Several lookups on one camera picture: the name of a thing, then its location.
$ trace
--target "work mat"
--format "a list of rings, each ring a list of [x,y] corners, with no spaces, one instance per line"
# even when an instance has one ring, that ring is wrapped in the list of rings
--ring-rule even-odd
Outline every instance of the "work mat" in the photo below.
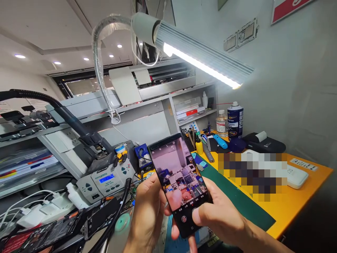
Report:
[[[274,223],[275,220],[258,204],[244,194],[239,188],[233,185],[227,178],[221,175],[214,167],[206,162],[202,157],[196,154],[194,160],[197,164],[204,167],[201,171],[202,176],[212,180],[232,201],[237,210],[248,220],[267,231]]]

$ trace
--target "blue spray can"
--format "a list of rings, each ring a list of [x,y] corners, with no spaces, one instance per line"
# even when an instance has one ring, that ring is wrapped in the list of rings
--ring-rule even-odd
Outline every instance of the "blue spray can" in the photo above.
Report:
[[[228,115],[228,139],[242,138],[243,133],[243,107],[238,102],[234,102],[227,109]]]

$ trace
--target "paper roll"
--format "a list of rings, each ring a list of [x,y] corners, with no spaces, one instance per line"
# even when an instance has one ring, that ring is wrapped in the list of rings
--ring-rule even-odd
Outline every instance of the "paper roll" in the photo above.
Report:
[[[265,139],[267,139],[267,133],[265,131],[263,131],[263,132],[257,134],[256,137],[259,139],[259,142],[262,142]]]

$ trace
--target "white bottle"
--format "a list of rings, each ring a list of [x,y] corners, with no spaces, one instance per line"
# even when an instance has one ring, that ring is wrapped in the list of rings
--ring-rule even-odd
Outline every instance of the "white bottle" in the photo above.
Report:
[[[67,184],[67,189],[69,192],[68,198],[71,202],[73,202],[77,209],[81,210],[90,206],[90,204],[82,195],[81,191],[75,185],[69,183]]]
[[[225,115],[225,110],[219,110],[219,117],[215,120],[217,124],[217,135],[221,138],[225,138],[228,136],[228,128],[227,128],[227,117]]]
[[[203,107],[207,108],[208,105],[208,97],[206,96],[206,92],[203,93]]]

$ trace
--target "smartphone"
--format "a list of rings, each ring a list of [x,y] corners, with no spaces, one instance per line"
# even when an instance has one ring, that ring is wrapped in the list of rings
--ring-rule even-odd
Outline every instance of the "smartphone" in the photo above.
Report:
[[[180,235],[187,238],[200,229],[193,222],[193,209],[212,203],[203,177],[181,133],[150,145],[148,151]]]

